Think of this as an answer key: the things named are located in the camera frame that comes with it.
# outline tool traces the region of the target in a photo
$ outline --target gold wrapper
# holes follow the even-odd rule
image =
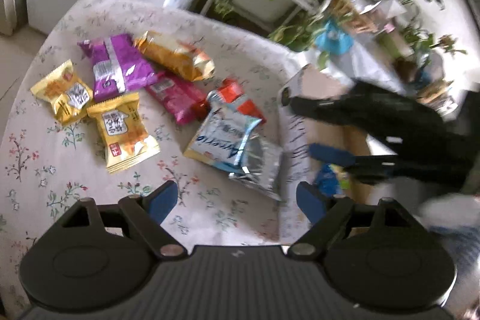
[[[50,102],[55,118],[63,126],[85,117],[93,102],[92,90],[75,73],[71,60],[55,68],[30,91]]]
[[[160,152],[157,141],[142,124],[138,103],[135,92],[97,103],[87,110],[88,115],[97,120],[105,144],[106,169],[111,174]]]
[[[134,45],[148,59],[190,82],[209,79],[214,74],[215,64],[205,52],[167,34],[146,31],[135,38]]]

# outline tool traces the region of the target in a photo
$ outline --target open box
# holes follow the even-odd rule
[[[355,127],[331,125],[310,118],[294,115],[288,106],[282,105],[282,92],[289,89],[290,96],[301,95],[324,99],[342,95],[347,88],[332,77],[322,74],[313,66],[305,66],[280,90],[277,104],[280,126],[280,144],[284,148],[284,160],[280,171],[280,195],[282,203],[278,211],[280,242],[290,245],[310,228],[310,223],[296,202],[297,185],[301,181],[311,183],[322,163],[308,155],[311,143],[348,150],[354,155],[370,155],[366,133]],[[371,186],[350,179],[345,193],[357,203],[365,203]]]

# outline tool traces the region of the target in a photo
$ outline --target tablecloth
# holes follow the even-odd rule
[[[178,185],[178,202],[162,223],[191,250],[196,244],[258,245],[278,241],[275,201],[227,179],[224,172],[182,156],[199,124],[176,126],[145,91],[140,114],[161,152],[117,174],[105,168],[96,124],[83,119],[62,127],[48,103],[29,89],[71,59],[93,86],[90,60],[79,40],[147,29],[173,34],[206,51],[217,65],[205,91],[236,76],[261,108],[267,123],[260,133],[278,141],[276,96],[299,65],[284,47],[254,34],[188,12],[158,8],[138,0],[80,0],[57,24],[33,60],[11,109],[0,147],[0,293],[7,313],[28,307],[18,279],[22,256],[61,214],[81,197],[116,203],[128,194],[146,195],[166,180]]]

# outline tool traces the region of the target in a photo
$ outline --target tile floor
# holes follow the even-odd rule
[[[23,77],[46,36],[30,27],[23,27],[11,36],[0,35],[0,135],[3,135],[10,109]]]

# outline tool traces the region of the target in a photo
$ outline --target table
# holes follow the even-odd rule
[[[0,292],[10,316],[28,307],[18,267],[35,240],[76,200],[116,203],[129,194],[146,195],[164,181],[178,184],[178,202],[162,224],[188,250],[195,244],[257,245],[278,241],[277,204],[227,179],[224,172],[182,156],[198,123],[177,127],[145,91],[140,114],[161,152],[117,174],[105,168],[97,126],[83,119],[67,127],[55,122],[47,102],[29,89],[71,59],[93,86],[90,60],[79,40],[147,29],[173,34],[205,50],[217,65],[215,77],[199,86],[210,91],[234,75],[263,110],[260,132],[278,140],[276,96],[298,70],[293,54],[254,34],[182,10],[138,0],[80,0],[57,24],[25,75],[0,147]]]

